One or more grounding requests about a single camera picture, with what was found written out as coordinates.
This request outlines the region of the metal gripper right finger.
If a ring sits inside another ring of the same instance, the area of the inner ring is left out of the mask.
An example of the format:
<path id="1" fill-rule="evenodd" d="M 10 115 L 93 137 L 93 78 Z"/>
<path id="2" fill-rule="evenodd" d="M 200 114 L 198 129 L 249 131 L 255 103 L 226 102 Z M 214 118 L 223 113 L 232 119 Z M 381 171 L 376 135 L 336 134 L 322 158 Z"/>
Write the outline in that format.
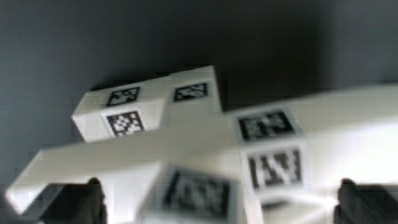
<path id="1" fill-rule="evenodd" d="M 398 185 L 342 180 L 335 224 L 398 224 Z"/>

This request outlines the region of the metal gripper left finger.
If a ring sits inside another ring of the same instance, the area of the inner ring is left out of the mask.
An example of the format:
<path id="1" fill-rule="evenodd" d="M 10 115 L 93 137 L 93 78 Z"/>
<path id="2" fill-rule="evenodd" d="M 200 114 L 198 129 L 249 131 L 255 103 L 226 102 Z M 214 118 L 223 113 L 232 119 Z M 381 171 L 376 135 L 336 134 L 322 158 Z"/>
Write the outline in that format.
<path id="1" fill-rule="evenodd" d="M 102 182 L 50 183 L 20 214 L 31 224 L 107 224 Z"/>

